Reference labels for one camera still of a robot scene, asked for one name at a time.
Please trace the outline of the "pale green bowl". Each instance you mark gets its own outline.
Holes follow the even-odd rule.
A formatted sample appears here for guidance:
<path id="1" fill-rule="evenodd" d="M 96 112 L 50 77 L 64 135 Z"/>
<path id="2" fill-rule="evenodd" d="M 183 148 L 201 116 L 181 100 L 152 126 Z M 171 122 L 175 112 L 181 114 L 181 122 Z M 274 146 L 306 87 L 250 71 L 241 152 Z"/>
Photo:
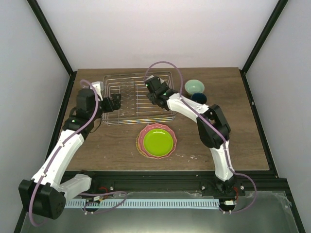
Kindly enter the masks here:
<path id="1" fill-rule="evenodd" d="M 205 90 L 204 84 L 199 80 L 188 80 L 184 85 L 185 91 L 189 95 L 193 95 L 195 93 L 203 93 Z"/>

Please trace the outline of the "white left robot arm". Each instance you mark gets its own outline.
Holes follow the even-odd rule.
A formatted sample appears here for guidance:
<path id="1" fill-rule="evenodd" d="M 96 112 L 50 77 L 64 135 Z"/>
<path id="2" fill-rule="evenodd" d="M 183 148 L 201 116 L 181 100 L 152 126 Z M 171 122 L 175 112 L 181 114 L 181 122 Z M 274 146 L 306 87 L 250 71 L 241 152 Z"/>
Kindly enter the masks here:
<path id="1" fill-rule="evenodd" d="M 121 94 L 102 98 L 100 91 L 79 90 L 76 106 L 65 121 L 59 141 L 48 159 L 30 180 L 22 180 L 19 184 L 18 191 L 26 211 L 57 219 L 67 201 L 85 193 L 94 196 L 99 192 L 99 182 L 92 179 L 94 172 L 81 171 L 64 183 L 61 180 L 74 154 L 93 130 L 94 121 L 120 107 Z"/>

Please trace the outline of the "dark blue mug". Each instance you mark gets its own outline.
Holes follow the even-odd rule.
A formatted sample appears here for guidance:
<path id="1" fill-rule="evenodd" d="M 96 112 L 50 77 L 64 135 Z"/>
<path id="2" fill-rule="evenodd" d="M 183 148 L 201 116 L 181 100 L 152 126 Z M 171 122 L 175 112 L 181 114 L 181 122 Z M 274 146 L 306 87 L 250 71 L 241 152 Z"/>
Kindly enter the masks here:
<path id="1" fill-rule="evenodd" d="M 204 93 L 194 93 L 190 99 L 199 104 L 206 104 L 207 102 L 207 97 Z"/>

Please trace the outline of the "lime green plate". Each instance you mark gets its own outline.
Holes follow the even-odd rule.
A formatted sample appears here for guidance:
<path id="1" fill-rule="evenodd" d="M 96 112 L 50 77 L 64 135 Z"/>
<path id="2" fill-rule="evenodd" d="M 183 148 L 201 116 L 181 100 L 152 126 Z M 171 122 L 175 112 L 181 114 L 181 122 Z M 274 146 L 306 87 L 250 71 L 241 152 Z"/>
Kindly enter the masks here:
<path id="1" fill-rule="evenodd" d="M 151 156 L 163 157 L 173 149 L 173 137 L 164 129 L 152 129 L 144 136 L 143 146 Z"/>

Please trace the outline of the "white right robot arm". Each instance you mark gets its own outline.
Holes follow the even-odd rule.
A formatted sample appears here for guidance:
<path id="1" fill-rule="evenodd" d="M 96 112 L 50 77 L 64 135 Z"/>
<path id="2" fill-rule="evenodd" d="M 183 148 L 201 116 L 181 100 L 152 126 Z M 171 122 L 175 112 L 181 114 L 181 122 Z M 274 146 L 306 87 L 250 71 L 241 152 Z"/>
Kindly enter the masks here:
<path id="1" fill-rule="evenodd" d="M 228 145 L 230 126 L 218 105 L 208 106 L 194 102 L 177 91 L 158 76 L 144 81 L 148 99 L 154 105 L 180 113 L 197 124 L 201 142 L 210 149 L 216 176 L 216 191 L 223 196 L 233 190 L 234 171 Z"/>

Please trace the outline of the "chrome wire dish rack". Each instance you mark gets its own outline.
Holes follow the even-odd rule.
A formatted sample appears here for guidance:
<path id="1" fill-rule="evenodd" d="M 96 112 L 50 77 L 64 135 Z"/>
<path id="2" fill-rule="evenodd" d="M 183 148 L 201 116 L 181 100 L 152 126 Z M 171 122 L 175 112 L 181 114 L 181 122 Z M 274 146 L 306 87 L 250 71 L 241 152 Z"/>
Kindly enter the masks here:
<path id="1" fill-rule="evenodd" d="M 114 74 L 103 78 L 103 97 L 121 95 L 121 107 L 103 114 L 106 125 L 138 123 L 160 123 L 174 120 L 176 113 L 153 105 L 147 98 L 149 93 L 144 84 L 144 73 Z"/>

